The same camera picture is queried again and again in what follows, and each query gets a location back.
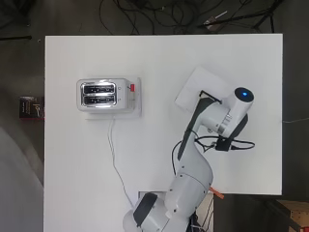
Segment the power cord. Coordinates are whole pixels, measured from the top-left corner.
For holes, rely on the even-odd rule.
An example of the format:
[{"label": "power cord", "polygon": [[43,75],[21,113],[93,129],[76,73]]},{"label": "power cord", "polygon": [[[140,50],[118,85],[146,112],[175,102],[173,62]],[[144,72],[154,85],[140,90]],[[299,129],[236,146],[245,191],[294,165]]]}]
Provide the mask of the power cord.
[{"label": "power cord", "polygon": [[131,202],[131,200],[129,199],[129,196],[128,196],[127,192],[126,192],[126,186],[125,186],[124,180],[123,180],[122,176],[120,175],[120,172],[118,171],[118,169],[116,167],[116,163],[115,163],[116,157],[115,157],[115,150],[114,150],[114,144],[113,144],[113,128],[114,128],[114,125],[115,125],[115,118],[113,118],[110,121],[109,126],[108,126],[108,133],[107,133],[109,147],[110,147],[110,150],[111,150],[111,153],[112,153],[112,157],[113,157],[113,166],[114,166],[114,169],[115,169],[115,171],[117,172],[117,174],[119,176],[119,179],[122,182],[122,185],[123,185],[123,188],[124,188],[124,193],[126,195],[127,201],[129,202],[131,208],[133,208],[134,205]]},{"label": "power cord", "polygon": [[202,228],[204,228],[204,225],[205,225],[205,223],[206,223],[206,220],[207,220],[207,218],[209,217],[209,213],[210,213],[210,209],[211,209],[211,204],[212,204],[212,202],[213,202],[213,198],[214,198],[214,196],[213,196],[212,199],[211,199],[211,203],[210,203],[210,205],[209,205],[209,208],[208,208],[208,210],[207,210],[205,219],[204,219],[204,221],[203,221]]}]

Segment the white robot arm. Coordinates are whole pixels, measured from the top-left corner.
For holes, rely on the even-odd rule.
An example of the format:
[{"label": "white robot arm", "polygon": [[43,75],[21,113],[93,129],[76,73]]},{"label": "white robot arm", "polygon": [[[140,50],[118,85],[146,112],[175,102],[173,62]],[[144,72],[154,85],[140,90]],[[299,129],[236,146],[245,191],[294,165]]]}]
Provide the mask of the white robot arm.
[{"label": "white robot arm", "polygon": [[180,168],[165,197],[148,192],[124,217],[126,232],[185,232],[192,214],[212,184],[210,164],[195,146],[195,131],[201,125],[220,135],[216,150],[228,151],[248,118],[254,100],[251,91],[238,88],[225,100],[201,98],[183,136],[178,152]]}]

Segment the red button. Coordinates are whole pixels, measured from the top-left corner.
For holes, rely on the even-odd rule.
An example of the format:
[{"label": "red button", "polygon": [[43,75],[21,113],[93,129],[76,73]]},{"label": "red button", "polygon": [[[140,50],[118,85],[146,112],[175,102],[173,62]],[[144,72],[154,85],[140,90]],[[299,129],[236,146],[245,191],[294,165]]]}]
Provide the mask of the red button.
[{"label": "red button", "polygon": [[129,89],[131,90],[131,92],[135,92],[135,85],[134,84],[131,84]]}]

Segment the white tabletop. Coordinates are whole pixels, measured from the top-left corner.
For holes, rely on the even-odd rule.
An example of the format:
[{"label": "white tabletop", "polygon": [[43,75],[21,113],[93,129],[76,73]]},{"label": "white tabletop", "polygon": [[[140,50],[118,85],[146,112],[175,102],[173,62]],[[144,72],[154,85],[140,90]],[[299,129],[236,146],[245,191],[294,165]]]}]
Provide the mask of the white tabletop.
[{"label": "white tabletop", "polygon": [[47,37],[45,232],[122,231],[129,208],[112,165],[110,122],[85,120],[76,106],[77,80],[142,80],[142,117],[116,120],[114,127],[116,164],[134,198],[138,190],[167,190],[173,180],[171,150],[191,117],[174,100],[200,65],[255,95],[239,139],[256,147],[206,153],[213,186],[229,193],[281,194],[281,35]]}]

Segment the white cable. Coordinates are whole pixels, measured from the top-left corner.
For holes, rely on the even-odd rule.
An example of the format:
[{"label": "white cable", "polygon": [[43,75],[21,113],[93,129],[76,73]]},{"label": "white cable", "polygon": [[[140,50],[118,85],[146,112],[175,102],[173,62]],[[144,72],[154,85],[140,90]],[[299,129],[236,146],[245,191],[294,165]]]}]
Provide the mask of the white cable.
[{"label": "white cable", "polygon": [[125,195],[126,195],[126,198],[131,206],[131,208],[134,207],[133,203],[131,202],[131,200],[129,199],[128,197],[128,194],[126,192],[126,186],[125,186],[125,183],[124,183],[124,180],[122,178],[122,176],[120,175],[117,167],[116,167],[116,164],[115,164],[115,150],[114,150],[114,144],[113,144],[113,128],[114,128],[114,125],[115,125],[115,118],[113,118],[110,123],[109,123],[109,126],[108,126],[108,133],[107,133],[107,138],[108,138],[108,142],[109,142],[109,147],[110,147],[110,150],[111,150],[111,153],[112,153],[112,157],[113,157],[113,166],[114,166],[114,169],[115,171],[117,172],[118,176],[119,176],[119,179],[121,180],[122,184],[123,184],[123,187],[124,187],[124,192],[125,192]]},{"label": "white cable", "polygon": [[307,121],[309,120],[309,118],[303,118],[303,119],[296,119],[296,120],[292,120],[292,121],[282,121],[282,123],[298,123],[298,122],[302,122],[302,121]]}]

